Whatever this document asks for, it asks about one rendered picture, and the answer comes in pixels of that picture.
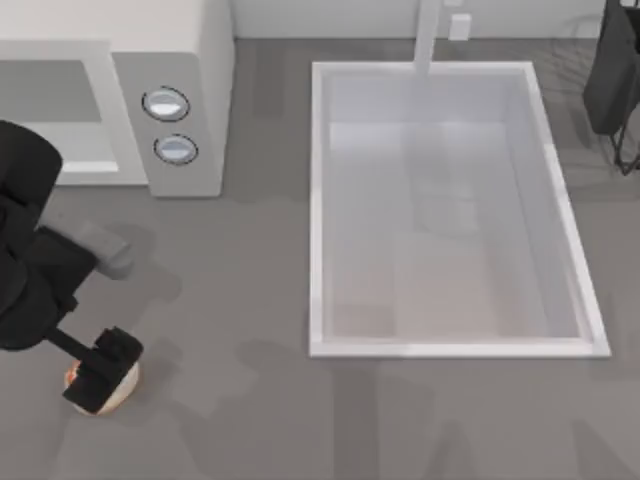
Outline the small pale round cup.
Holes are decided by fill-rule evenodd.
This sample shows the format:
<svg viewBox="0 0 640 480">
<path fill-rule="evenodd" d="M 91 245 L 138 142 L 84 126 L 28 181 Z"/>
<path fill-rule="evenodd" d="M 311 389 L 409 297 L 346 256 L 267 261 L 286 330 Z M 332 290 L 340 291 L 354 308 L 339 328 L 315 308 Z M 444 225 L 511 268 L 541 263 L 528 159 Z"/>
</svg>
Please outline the small pale round cup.
<svg viewBox="0 0 640 480">
<path fill-rule="evenodd" d="M 78 375 L 80 362 L 74 361 L 64 375 L 64 387 L 69 387 Z M 136 362 L 125 377 L 121 380 L 120 384 L 116 387 L 115 391 L 109 396 L 105 404 L 97 413 L 92 413 L 81 407 L 80 405 L 72 402 L 73 407 L 82 415 L 95 417 L 104 416 L 114 412 L 118 409 L 135 391 L 141 378 L 140 363 Z"/>
</svg>

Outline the pale grey rounded box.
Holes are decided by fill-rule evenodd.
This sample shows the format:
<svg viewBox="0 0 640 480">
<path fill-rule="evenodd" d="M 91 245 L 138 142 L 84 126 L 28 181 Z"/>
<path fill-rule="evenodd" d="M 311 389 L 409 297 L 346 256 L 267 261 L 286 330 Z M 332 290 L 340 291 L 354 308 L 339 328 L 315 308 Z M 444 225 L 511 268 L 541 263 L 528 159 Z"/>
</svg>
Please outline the pale grey rounded box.
<svg viewBox="0 0 640 480">
<path fill-rule="evenodd" d="M 116 233 L 90 220 L 74 219 L 61 210 L 45 213 L 40 224 L 92 253 L 97 260 L 96 270 L 105 277 L 123 280 L 131 274 L 131 244 Z"/>
</svg>

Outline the pale microwave door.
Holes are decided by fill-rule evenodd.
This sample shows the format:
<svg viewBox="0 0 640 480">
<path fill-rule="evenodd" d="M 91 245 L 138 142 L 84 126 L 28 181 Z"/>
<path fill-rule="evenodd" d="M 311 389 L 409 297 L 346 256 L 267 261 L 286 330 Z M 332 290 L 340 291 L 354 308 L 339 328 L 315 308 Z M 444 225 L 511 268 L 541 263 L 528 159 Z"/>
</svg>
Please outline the pale microwave door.
<svg viewBox="0 0 640 480">
<path fill-rule="evenodd" d="M 60 185 L 147 183 L 104 40 L 0 39 L 0 119 L 57 148 Z"/>
</svg>

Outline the round silver microwave knob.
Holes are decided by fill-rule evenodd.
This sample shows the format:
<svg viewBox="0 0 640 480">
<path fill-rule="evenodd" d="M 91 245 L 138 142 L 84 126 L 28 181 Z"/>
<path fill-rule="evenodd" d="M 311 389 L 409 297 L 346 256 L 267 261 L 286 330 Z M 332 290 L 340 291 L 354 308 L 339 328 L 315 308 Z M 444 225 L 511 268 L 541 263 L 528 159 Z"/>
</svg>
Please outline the round silver microwave knob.
<svg viewBox="0 0 640 480">
<path fill-rule="evenodd" d="M 153 119 L 161 122 L 177 122 L 190 112 L 188 98 L 179 90 L 162 86 L 142 96 L 142 108 Z"/>
<path fill-rule="evenodd" d="M 199 154 L 197 144 L 188 136 L 179 134 L 156 139 L 153 151 L 164 163 L 177 166 L 191 163 Z"/>
</svg>

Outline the pale microwave oven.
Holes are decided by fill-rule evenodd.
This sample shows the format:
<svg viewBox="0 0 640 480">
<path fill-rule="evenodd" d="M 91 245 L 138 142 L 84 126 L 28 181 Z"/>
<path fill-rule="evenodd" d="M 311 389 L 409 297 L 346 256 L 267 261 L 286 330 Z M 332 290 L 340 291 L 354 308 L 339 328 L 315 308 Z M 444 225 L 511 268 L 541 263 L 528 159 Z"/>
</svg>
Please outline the pale microwave oven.
<svg viewBox="0 0 640 480">
<path fill-rule="evenodd" d="M 128 186 L 165 198 L 219 195 L 235 66 L 229 0 L 0 0 L 0 39 L 106 41 L 147 178 Z M 182 120 L 142 108 L 143 94 L 162 86 L 188 98 Z M 174 134 L 197 144 L 191 163 L 154 154 L 154 141 Z"/>
</svg>

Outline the white sink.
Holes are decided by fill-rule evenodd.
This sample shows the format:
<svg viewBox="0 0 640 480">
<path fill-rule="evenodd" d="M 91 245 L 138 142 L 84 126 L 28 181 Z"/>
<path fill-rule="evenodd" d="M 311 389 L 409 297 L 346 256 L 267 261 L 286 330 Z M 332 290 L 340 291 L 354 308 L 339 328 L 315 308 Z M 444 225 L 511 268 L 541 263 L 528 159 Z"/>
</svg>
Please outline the white sink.
<svg viewBox="0 0 640 480">
<path fill-rule="evenodd" d="M 607 358 L 529 61 L 320 61 L 311 73 L 308 351 Z"/>
</svg>

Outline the tall white tap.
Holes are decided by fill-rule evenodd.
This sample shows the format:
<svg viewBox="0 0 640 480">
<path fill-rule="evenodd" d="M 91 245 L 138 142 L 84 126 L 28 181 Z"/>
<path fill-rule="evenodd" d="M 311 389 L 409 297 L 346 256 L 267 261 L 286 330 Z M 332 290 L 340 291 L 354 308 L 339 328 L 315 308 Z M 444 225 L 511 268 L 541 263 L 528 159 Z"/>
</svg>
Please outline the tall white tap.
<svg viewBox="0 0 640 480">
<path fill-rule="evenodd" d="M 413 64 L 418 75 L 427 75 L 432 62 L 443 0 L 419 0 Z"/>
</svg>

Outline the small white wall box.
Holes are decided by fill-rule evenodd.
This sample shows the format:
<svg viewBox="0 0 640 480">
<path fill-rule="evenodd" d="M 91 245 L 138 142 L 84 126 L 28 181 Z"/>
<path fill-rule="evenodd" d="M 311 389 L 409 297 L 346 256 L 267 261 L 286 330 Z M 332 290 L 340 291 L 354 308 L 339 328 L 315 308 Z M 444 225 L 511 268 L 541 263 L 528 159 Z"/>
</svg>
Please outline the small white wall box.
<svg viewBox="0 0 640 480">
<path fill-rule="evenodd" d="M 456 13 L 451 16 L 448 39 L 450 41 L 468 41 L 471 36 L 472 15 Z"/>
</svg>

